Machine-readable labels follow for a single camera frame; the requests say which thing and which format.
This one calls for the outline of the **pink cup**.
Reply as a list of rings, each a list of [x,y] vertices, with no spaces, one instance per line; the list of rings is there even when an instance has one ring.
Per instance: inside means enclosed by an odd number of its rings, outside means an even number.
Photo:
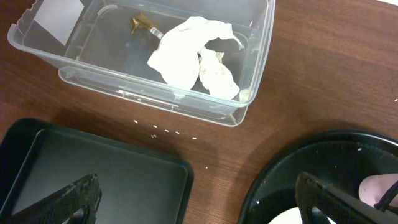
[[[359,185],[360,201],[373,207],[397,180],[397,174],[372,175],[365,178]]]

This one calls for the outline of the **white tissue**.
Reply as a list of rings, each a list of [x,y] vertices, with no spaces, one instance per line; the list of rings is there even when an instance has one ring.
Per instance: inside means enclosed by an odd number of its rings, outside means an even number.
[[[240,89],[222,63],[224,53],[205,47],[215,39],[233,39],[238,49],[244,47],[232,24],[192,16],[163,35],[147,64],[170,86],[191,90],[199,80],[211,96],[232,100]]]

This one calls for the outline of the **brown snack wrapper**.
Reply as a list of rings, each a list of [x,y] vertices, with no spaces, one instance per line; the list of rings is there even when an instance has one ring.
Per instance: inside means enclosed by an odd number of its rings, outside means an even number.
[[[139,29],[148,30],[158,39],[162,39],[164,36],[164,34],[158,30],[158,28],[156,28],[156,26],[145,15],[143,15],[143,13],[135,15],[130,20],[131,34],[135,33],[135,31]]]

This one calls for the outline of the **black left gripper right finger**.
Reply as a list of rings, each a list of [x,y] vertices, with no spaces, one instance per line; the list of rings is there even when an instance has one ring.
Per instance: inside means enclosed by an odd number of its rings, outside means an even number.
[[[371,207],[307,172],[298,175],[295,186],[303,223],[397,223],[397,210],[387,212],[396,195],[397,183]]]

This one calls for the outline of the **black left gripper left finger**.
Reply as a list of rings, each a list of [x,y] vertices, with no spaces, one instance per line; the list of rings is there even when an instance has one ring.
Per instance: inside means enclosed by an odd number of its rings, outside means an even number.
[[[88,174],[29,207],[1,220],[1,223],[94,224],[102,191],[96,174]]]

